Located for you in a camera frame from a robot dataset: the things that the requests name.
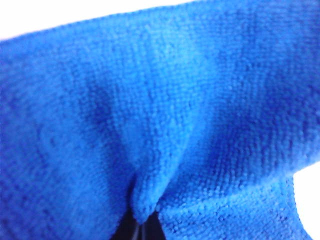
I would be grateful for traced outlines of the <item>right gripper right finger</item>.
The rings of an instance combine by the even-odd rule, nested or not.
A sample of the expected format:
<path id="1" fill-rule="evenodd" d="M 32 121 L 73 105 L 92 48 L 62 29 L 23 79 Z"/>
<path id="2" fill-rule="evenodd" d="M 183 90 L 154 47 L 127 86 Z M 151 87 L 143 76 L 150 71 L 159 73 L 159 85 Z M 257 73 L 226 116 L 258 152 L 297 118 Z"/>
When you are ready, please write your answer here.
<path id="1" fill-rule="evenodd" d="M 139 229 L 140 240 L 166 240 L 162 226 L 159 221 L 159 215 L 155 211 L 148 219 L 140 225 Z"/>

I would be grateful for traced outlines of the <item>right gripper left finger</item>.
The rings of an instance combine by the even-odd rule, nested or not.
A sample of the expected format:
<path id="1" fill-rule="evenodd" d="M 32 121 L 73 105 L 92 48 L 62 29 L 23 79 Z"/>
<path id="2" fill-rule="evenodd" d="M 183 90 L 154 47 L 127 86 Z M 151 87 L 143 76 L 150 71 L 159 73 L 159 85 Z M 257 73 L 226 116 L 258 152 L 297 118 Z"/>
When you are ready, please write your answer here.
<path id="1" fill-rule="evenodd" d="M 135 220 L 131 211 L 127 211 L 113 234 L 112 240 L 139 240 L 140 224 Z"/>

